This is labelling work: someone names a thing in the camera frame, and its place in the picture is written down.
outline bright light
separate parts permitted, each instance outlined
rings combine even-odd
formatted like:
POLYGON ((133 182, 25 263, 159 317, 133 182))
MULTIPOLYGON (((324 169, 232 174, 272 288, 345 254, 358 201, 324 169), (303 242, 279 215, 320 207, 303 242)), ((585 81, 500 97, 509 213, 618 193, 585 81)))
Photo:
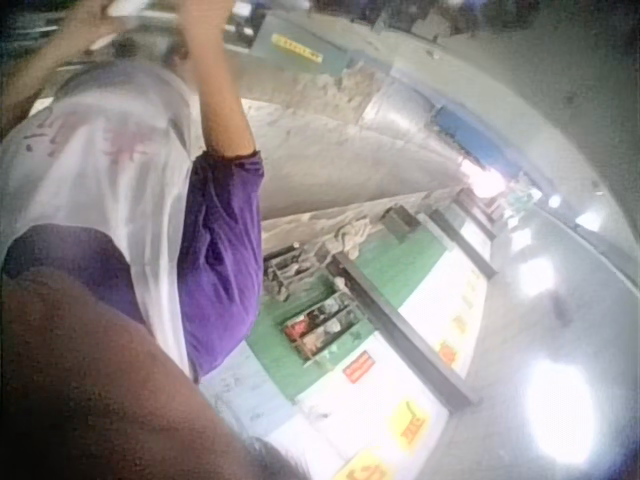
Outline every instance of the bright light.
POLYGON ((507 188, 507 183, 498 172, 492 169, 481 170, 470 178, 471 189, 478 198, 491 198, 502 193, 507 188))
POLYGON ((542 192, 540 190, 538 190, 537 188, 532 188, 531 189, 531 197, 533 198, 534 202, 537 202, 538 200, 540 200, 542 198, 542 192))
POLYGON ((553 265, 546 258, 536 258, 520 266, 520 287, 529 296, 537 295, 553 287, 553 265))
POLYGON ((597 232, 602 224, 602 217, 595 212, 587 212, 576 218, 576 223, 587 230, 597 232))
POLYGON ((468 177, 482 174, 482 169, 467 158, 463 158, 460 162, 460 171, 468 177))
POLYGON ((460 171, 469 177, 471 189, 478 198, 495 197, 507 188, 502 175, 491 168, 483 170, 468 158, 460 162, 460 171))
POLYGON ((527 245, 531 245, 531 230, 525 228, 523 230, 518 230, 517 232, 513 232, 511 235, 511 252, 515 253, 518 250, 523 249, 527 245))
POLYGON ((553 195, 549 199, 549 207, 551 207, 551 208, 558 208, 561 203, 562 203, 562 197, 560 195, 558 195, 558 194, 553 195))
POLYGON ((541 361, 534 368, 526 406, 531 429, 543 452, 561 463, 586 460, 595 435, 595 412, 580 370, 541 361))

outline yellow label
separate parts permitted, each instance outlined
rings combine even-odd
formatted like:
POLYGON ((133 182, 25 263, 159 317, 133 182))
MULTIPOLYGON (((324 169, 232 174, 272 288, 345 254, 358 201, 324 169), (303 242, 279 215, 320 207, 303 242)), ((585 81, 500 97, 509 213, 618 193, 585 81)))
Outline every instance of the yellow label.
POLYGON ((393 480, 393 473, 371 450, 363 450, 333 480, 393 480))
POLYGON ((391 415, 391 431, 403 450, 413 451, 429 429, 429 415, 411 400, 398 405, 391 415))
POLYGON ((324 58, 321 53, 314 52, 310 48, 307 48, 304 45, 300 45, 299 43, 294 42, 293 40, 290 40, 278 33, 274 33, 273 35, 271 35, 271 42, 278 47, 284 48, 285 50, 289 50, 293 53, 297 53, 298 55, 302 55, 304 58, 308 58, 312 62, 322 63, 322 59, 324 58))

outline white apron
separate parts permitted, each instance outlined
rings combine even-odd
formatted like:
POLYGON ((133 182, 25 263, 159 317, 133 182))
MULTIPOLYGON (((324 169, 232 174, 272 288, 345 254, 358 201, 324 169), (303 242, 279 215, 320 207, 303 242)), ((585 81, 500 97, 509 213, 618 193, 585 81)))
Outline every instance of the white apron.
POLYGON ((0 147, 0 261, 43 223, 109 235, 140 310, 189 374, 177 259, 191 171, 189 98, 168 72, 120 63, 72 79, 0 147))

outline purple shirt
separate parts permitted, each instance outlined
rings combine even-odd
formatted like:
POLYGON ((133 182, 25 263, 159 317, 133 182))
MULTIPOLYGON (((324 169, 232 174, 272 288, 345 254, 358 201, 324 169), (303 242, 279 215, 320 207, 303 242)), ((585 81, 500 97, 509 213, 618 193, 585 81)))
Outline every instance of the purple shirt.
MULTIPOLYGON (((215 369, 247 336, 258 315, 262 242, 259 154, 236 162, 203 153, 193 163, 178 256, 178 294, 196 378, 215 369)), ((86 227, 30 228, 7 252, 3 273, 63 271, 101 301, 145 324, 129 264, 113 240, 86 227)))

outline person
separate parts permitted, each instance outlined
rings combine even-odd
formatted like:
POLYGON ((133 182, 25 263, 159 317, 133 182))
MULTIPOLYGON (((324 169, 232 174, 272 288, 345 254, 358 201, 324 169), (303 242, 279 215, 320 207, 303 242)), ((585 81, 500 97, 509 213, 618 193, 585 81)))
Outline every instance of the person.
POLYGON ((103 0, 80 0, 4 85, 11 478, 306 478, 229 430, 194 384, 248 334, 261 293, 264 172, 224 54, 232 3, 180 7, 206 144, 194 161, 189 92, 156 65, 91 68, 27 118, 57 67, 123 27, 103 0))

